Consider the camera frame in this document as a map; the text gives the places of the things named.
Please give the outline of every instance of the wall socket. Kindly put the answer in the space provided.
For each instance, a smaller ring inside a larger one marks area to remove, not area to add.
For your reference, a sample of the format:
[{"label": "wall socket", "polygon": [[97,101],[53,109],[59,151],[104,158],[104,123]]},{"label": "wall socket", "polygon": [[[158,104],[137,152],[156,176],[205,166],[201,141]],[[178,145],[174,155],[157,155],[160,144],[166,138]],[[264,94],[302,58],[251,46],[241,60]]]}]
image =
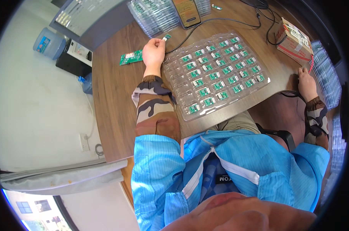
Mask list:
[{"label": "wall socket", "polygon": [[85,133],[80,133],[80,141],[81,141],[81,148],[82,148],[82,151],[89,151],[90,148],[89,148],[89,146],[88,146],[87,134],[85,134]]}]

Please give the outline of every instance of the phone screen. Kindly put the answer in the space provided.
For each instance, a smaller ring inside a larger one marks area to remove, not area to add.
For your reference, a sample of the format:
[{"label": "phone screen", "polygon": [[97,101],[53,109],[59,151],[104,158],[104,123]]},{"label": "phone screen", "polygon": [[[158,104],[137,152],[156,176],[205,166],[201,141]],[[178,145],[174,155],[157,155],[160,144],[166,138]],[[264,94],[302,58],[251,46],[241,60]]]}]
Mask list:
[{"label": "phone screen", "polygon": [[194,0],[172,0],[185,28],[200,23],[200,15]]}]

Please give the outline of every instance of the camouflage sleeve cover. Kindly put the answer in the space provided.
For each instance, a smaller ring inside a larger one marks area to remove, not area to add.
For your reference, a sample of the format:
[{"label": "camouflage sleeve cover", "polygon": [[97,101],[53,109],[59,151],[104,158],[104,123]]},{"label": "camouflage sleeve cover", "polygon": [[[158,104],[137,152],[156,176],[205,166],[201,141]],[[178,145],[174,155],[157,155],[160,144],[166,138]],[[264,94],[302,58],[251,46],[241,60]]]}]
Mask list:
[{"label": "camouflage sleeve cover", "polygon": [[328,150],[329,139],[327,130],[327,108],[316,97],[309,101],[305,108],[305,138],[304,142],[324,147]]},{"label": "camouflage sleeve cover", "polygon": [[156,134],[180,143],[176,99],[160,77],[145,76],[133,91],[132,100],[137,107],[136,136]]}]

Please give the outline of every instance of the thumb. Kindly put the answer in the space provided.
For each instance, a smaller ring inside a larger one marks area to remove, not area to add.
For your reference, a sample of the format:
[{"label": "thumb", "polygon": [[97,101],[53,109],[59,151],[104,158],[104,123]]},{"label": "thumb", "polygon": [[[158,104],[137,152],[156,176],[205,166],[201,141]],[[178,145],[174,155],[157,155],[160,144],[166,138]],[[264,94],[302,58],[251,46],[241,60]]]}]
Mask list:
[{"label": "thumb", "polygon": [[159,42],[159,48],[163,49],[163,50],[166,50],[166,41],[164,39],[162,39],[160,42]]}]

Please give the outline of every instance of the khaki pants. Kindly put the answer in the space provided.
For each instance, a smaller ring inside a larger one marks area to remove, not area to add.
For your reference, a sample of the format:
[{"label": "khaki pants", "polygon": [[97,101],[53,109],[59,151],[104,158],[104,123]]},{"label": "khaki pants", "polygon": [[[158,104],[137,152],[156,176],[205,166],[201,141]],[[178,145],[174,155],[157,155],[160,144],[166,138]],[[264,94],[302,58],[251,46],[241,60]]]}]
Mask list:
[{"label": "khaki pants", "polygon": [[222,123],[209,128],[209,130],[214,131],[231,131],[237,129],[246,129],[254,132],[255,134],[261,133],[248,111],[242,112]]}]

